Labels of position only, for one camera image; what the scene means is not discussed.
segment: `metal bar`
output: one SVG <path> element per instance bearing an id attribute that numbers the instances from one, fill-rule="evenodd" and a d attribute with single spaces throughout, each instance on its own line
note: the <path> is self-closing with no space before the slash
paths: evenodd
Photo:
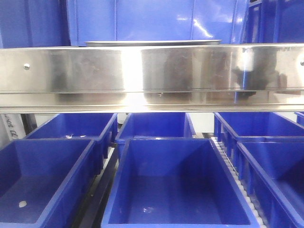
<path id="1" fill-rule="evenodd" d="M 0 63 L 1 94 L 304 89 L 304 44 L 15 48 Z"/>
<path id="2" fill-rule="evenodd" d="M 0 50 L 0 113 L 304 110 L 304 44 Z"/>
<path id="3" fill-rule="evenodd" d="M 31 133 L 37 128 L 37 122 L 34 114 L 21 114 L 25 134 Z"/>
<path id="4" fill-rule="evenodd" d="M 0 113 L 302 111 L 294 92 L 202 92 L 0 95 Z"/>

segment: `shelf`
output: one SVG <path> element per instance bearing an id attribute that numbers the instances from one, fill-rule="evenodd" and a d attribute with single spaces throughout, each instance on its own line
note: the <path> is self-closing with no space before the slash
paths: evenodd
<path id="1" fill-rule="evenodd" d="M 304 110 L 304 44 L 0 50 L 0 113 Z"/>

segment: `screw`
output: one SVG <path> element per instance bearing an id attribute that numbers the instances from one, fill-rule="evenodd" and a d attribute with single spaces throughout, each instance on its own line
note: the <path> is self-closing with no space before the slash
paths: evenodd
<path id="1" fill-rule="evenodd" d="M 30 65 L 28 63 L 26 63 L 26 64 L 23 65 L 23 69 L 29 70 L 29 68 L 30 68 Z"/>

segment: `metal frame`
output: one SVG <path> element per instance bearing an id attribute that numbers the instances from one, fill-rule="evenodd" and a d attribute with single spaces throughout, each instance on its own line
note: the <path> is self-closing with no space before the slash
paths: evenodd
<path id="1" fill-rule="evenodd" d="M 0 113 L 304 110 L 304 44 L 0 50 Z"/>

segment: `plastic bin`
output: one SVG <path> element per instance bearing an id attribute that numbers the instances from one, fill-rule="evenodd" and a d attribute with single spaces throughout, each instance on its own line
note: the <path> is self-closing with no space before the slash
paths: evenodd
<path id="1" fill-rule="evenodd" d="M 119 158 L 127 139 L 186 137 L 192 138 L 195 130 L 188 113 L 133 113 L 129 114 L 117 134 Z"/>
<path id="2" fill-rule="evenodd" d="M 296 122 L 302 126 L 304 126 L 304 113 L 296 112 Z"/>
<path id="3" fill-rule="evenodd" d="M 214 113 L 215 135 L 227 147 L 227 155 L 238 169 L 237 141 L 304 141 L 304 127 L 278 113 Z"/>
<path id="4" fill-rule="evenodd" d="M 302 0 L 254 0 L 249 5 L 246 43 L 304 42 Z"/>
<path id="5" fill-rule="evenodd" d="M 130 140 L 102 228 L 259 228 L 208 139 Z"/>
<path id="6" fill-rule="evenodd" d="M 0 48 L 69 46 L 66 0 L 1 0 Z"/>
<path id="7" fill-rule="evenodd" d="M 70 227 L 94 177 L 90 140 L 15 140 L 0 151 L 0 227 Z"/>
<path id="8" fill-rule="evenodd" d="M 72 45 L 101 40 L 241 43 L 249 0 L 68 0 Z"/>
<path id="9" fill-rule="evenodd" d="M 304 227 L 304 142 L 238 142 L 239 178 L 270 228 Z"/>
<path id="10" fill-rule="evenodd" d="M 108 156 L 108 146 L 117 135 L 117 114 L 86 113 L 58 114 L 30 134 L 27 139 L 90 139 L 97 143 L 94 151 L 100 155 L 96 173 L 103 167 L 103 157 Z"/>

